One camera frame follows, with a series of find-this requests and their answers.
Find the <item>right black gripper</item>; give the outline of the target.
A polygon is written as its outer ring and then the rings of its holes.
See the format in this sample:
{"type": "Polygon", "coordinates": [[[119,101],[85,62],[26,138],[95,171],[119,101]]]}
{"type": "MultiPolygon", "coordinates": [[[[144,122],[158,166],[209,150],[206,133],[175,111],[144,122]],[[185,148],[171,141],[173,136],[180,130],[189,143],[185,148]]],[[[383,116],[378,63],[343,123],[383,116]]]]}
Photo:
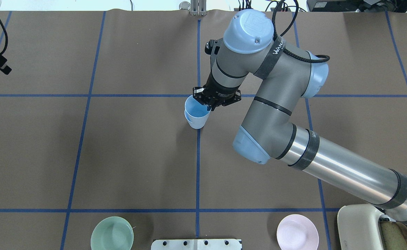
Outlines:
{"type": "Polygon", "coordinates": [[[206,106],[208,112],[212,112],[216,107],[229,106],[241,101],[239,87],[239,85],[225,87],[216,81],[210,81],[202,87],[193,87],[193,98],[206,106]]]}

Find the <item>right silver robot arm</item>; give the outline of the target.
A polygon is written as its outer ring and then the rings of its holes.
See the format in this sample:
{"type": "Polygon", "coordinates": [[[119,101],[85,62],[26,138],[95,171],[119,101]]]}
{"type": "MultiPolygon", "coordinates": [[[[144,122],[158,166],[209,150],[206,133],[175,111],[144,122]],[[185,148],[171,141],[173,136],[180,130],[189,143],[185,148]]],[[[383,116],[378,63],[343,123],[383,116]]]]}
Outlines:
{"type": "Polygon", "coordinates": [[[192,97],[208,111],[239,102],[248,74],[262,81],[232,143],[238,154],[258,164],[282,160],[407,225],[407,175],[290,121],[300,98],[314,97],[324,85],[327,55],[288,44],[276,32],[275,16],[254,9],[235,13],[223,37],[210,40],[205,52],[210,74],[192,97]]]}

